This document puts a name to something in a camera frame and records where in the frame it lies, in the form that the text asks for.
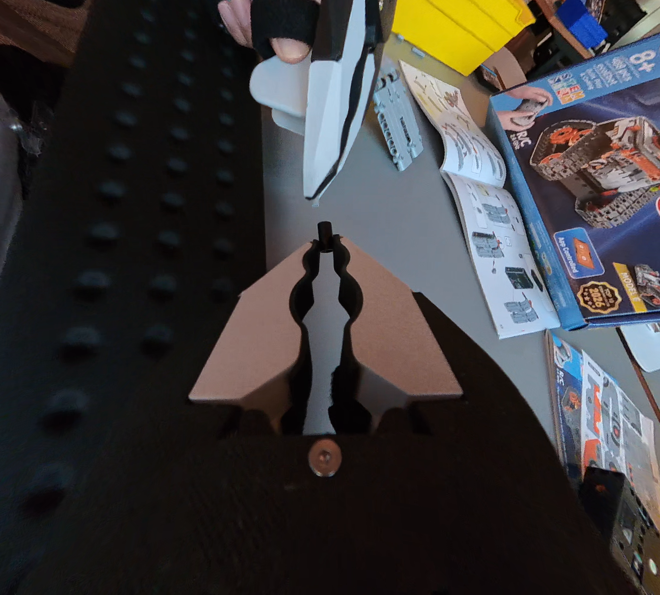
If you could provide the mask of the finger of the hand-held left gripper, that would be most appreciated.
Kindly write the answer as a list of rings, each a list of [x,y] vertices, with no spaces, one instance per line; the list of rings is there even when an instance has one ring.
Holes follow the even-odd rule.
[[[335,174],[342,170],[366,117],[367,109],[372,101],[383,51],[384,43],[379,43],[373,51],[367,52],[364,49],[351,76],[348,95],[349,104],[342,122],[340,153]]]
[[[331,0],[311,50],[305,115],[303,193],[317,201],[341,171],[370,101],[366,0]]]

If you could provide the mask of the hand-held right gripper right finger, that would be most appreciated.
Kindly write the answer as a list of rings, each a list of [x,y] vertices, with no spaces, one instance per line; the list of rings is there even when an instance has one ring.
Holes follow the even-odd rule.
[[[392,409],[457,400],[457,377],[411,288],[346,237],[333,236],[338,300],[348,314],[333,372],[336,434],[367,434]]]

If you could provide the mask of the blue storage bin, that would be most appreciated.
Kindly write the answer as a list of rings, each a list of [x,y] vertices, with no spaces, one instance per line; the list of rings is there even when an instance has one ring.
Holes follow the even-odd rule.
[[[607,38],[606,30],[582,0],[565,0],[557,8],[556,16],[584,48],[598,48]]]

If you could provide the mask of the yellow plastic bin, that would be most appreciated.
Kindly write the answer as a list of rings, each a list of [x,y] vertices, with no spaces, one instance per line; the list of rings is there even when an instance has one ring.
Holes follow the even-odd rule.
[[[392,30],[468,76],[533,22],[525,0],[397,0]]]

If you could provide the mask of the black perforated panel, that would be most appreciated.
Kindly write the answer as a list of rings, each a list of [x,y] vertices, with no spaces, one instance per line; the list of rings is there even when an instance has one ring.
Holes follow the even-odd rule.
[[[156,475],[265,270],[253,54],[204,0],[95,0],[1,276],[1,593],[146,594]]]

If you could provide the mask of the open instruction booklet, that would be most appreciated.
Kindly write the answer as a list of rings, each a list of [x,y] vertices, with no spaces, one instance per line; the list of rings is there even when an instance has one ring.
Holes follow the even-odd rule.
[[[477,126],[458,88],[404,61],[399,66],[412,97],[440,134],[441,175],[498,337],[559,327],[521,212],[504,189],[506,165],[499,150]]]

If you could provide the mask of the small dark cardboard box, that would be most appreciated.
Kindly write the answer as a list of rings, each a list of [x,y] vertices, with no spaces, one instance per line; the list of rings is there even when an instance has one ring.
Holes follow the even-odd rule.
[[[481,79],[498,92],[523,85],[527,82],[526,75],[507,47],[494,52],[478,68]]]

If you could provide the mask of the white sticker sheet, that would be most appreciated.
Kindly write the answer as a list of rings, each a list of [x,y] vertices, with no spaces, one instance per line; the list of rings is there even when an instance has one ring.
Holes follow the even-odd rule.
[[[582,352],[582,470],[598,467],[626,476],[659,523],[659,464],[654,424],[615,379]]]

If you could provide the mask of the blue cover booklet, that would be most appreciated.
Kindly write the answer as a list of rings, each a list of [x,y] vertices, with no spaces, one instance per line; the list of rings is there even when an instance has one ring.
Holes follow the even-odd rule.
[[[582,354],[546,330],[550,408],[557,454],[574,491],[583,478],[582,459]]]

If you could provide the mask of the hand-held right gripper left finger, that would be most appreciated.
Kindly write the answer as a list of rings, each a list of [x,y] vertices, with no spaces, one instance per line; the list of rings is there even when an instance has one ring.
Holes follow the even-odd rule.
[[[191,402],[259,410],[284,434],[302,433],[312,382],[304,319],[318,272],[319,241],[313,240],[241,293]]]

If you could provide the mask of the black toy motor block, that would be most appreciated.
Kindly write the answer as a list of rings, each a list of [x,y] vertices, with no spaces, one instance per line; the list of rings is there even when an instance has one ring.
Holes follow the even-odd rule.
[[[619,472],[588,467],[579,500],[615,562],[640,594],[659,593],[659,529]]]

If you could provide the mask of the blue toy kit box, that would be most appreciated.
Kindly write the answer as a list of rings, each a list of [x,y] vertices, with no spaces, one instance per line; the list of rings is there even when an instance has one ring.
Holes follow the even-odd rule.
[[[560,325],[659,323],[659,35],[491,96]]]

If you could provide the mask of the grey toy block assembly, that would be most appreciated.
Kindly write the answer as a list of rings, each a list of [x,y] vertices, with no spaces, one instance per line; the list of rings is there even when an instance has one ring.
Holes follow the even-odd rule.
[[[374,112],[397,170],[405,171],[423,151],[413,103],[400,68],[384,59],[375,80]]]

